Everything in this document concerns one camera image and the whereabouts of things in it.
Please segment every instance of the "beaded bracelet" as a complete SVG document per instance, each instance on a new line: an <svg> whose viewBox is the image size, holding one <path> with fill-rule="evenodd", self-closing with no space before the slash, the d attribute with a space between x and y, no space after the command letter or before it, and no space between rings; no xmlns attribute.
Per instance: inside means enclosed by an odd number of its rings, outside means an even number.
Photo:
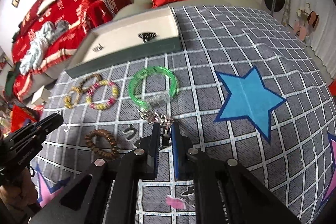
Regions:
<svg viewBox="0 0 336 224"><path fill-rule="evenodd" d="M99 87L103 85L109 85L112 88L112 96L108 99L107 103L105 104L102 104L102 103L95 104L92 102L93 94L96 92L96 90ZM116 99L118 98L118 96L119 96L119 90L115 83L108 81L108 80L101 80L93 84L91 88L89 89L89 91L87 92L86 103L88 103L90 107L93 109L106 110L110 108L116 102Z"/></svg>
<svg viewBox="0 0 336 224"><path fill-rule="evenodd" d="M75 87L75 88L78 88L78 90L81 90L82 93L87 93L87 91L90 89L91 86L86 86L86 87L83 87L85 83L88 82L88 80L92 79L96 77L96 81L95 83L101 81L101 75L98 74L98 73L95 73L95 74L92 74L92 75L89 75L88 77L86 77L83 81L81 81L78 85L78 87Z"/></svg>
<svg viewBox="0 0 336 224"><path fill-rule="evenodd" d="M150 98L149 102L143 101L141 99L138 99L135 97L135 89L137 86L142 83L142 80L150 75L166 75L170 79L170 89L168 94L161 94L161 95L156 95ZM175 75L168 69L159 67L159 66L154 66L154 67L148 67L146 69L138 71L131 81L129 82L128 85L128 95L130 96L131 100L136 104L137 106L140 107L140 109L145 109L148 110L151 108L152 103L157 103L160 100L166 101L169 98L173 98L176 94L177 91L177 80Z"/></svg>
<svg viewBox="0 0 336 224"><path fill-rule="evenodd" d="M79 83L79 85L78 86L72 86L71 87L71 91L64 97L64 106L66 107L66 108L73 108L75 105L77 105L78 104L78 102L79 102L79 100L80 100L80 98L82 97L82 94L84 94L84 93L86 93L87 91L88 91L88 89L91 87L91 86L87 86L87 87L85 87L85 88L83 88L83 86L84 86L84 84L88 81L88 80L90 80L90 79L92 79L92 78L94 78L94 77L96 77L96 82L97 81L100 81L101 80L101 76L100 76L100 74L92 74L92 75L89 75L88 77L86 77L83 81L81 81L80 83ZM76 99L75 99L75 102L72 104L71 103L71 94L73 93L73 92L76 92L77 93L77 96L76 96Z"/></svg>
<svg viewBox="0 0 336 224"><path fill-rule="evenodd" d="M106 152L105 150L96 147L96 145L92 142L92 138L94 136L105 138L111 146L111 152ZM117 150L117 142L115 141L113 135L105 129L92 130L85 136L85 142L87 147L90 148L93 152L97 153L100 157L110 160L114 160L118 157L119 152Z"/></svg>
<svg viewBox="0 0 336 224"><path fill-rule="evenodd" d="M76 96L75 102L71 103L71 94L73 94L73 93L77 93L77 96ZM65 97L63 98L64 106L66 108L72 109L75 105L78 104L78 102L79 102L79 100L81 98L81 95L82 95L81 93L78 93L76 90L73 90L71 88L70 92L67 95L65 95Z"/></svg>

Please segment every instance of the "pink star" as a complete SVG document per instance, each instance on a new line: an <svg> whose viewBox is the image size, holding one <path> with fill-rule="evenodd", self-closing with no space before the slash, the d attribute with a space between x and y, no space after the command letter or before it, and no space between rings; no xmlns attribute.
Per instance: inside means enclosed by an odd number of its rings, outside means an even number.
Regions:
<svg viewBox="0 0 336 224"><path fill-rule="evenodd" d="M46 179L43 177L41 170L38 165L36 165L36 173L39 179L39 199L38 202L40 203L41 207L43 208L46 206L53 198L55 198L67 185L70 178L65 180L60 180L57 184L53 187L49 187Z"/></svg>
<svg viewBox="0 0 336 224"><path fill-rule="evenodd" d="M336 172L335 172L335 159L336 159L336 137L330 133L328 133L328 139L330 142L330 149L331 149L331 155L333 158L333 168L334 168L334 173L331 176L331 180L329 183L329 186L327 188L327 191L322 198L321 204L324 203L332 194L333 190L336 188Z"/></svg>
<svg viewBox="0 0 336 224"><path fill-rule="evenodd" d="M38 172L38 176L39 176L40 194L41 194L41 199L42 199L40 202L40 205L43 208L63 190L64 186L62 186L60 189L56 190L55 192L51 193L46 180L44 179L44 177L41 175L40 172Z"/></svg>

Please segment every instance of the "metal pendant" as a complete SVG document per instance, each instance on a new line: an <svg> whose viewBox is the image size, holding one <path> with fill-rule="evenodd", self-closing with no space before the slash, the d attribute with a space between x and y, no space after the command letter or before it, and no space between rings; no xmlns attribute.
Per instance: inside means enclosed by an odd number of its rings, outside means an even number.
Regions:
<svg viewBox="0 0 336 224"><path fill-rule="evenodd" d="M94 52L99 52L103 49L104 47L100 44L94 46L94 48L92 49Z"/></svg>
<svg viewBox="0 0 336 224"><path fill-rule="evenodd" d="M141 38L144 43L147 43L156 36L157 34L155 32L142 32L138 34L138 37Z"/></svg>
<svg viewBox="0 0 336 224"><path fill-rule="evenodd" d="M140 117L143 120L146 120L148 123L158 122L160 126L165 127L166 129L170 128L174 122L174 119L165 114L159 114L155 111L151 110L138 110L140 113Z"/></svg>

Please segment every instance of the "blue star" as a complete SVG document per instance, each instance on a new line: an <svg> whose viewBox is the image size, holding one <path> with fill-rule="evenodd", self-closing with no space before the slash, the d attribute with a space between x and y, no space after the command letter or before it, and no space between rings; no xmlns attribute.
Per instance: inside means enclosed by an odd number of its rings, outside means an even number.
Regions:
<svg viewBox="0 0 336 224"><path fill-rule="evenodd" d="M214 122L248 119L270 143L270 114L286 99L265 87L256 67L243 77L216 71L229 93Z"/></svg>

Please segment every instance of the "white cloth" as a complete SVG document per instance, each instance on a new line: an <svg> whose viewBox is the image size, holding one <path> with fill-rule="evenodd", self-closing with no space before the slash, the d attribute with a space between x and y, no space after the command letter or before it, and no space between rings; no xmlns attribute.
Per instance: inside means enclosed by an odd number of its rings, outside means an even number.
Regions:
<svg viewBox="0 0 336 224"><path fill-rule="evenodd" d="M294 26L298 20L296 11L310 3L310 9L320 16L320 22L310 35L309 42L315 55L327 68L332 78L336 76L336 5L333 0L291 0L289 25Z"/></svg>
<svg viewBox="0 0 336 224"><path fill-rule="evenodd" d="M68 22L64 20L60 21L56 28L50 21L44 23L41 30L35 32L35 38L30 42L30 49L21 60L20 73L26 75L31 68L37 69L49 46L67 30Z"/></svg>

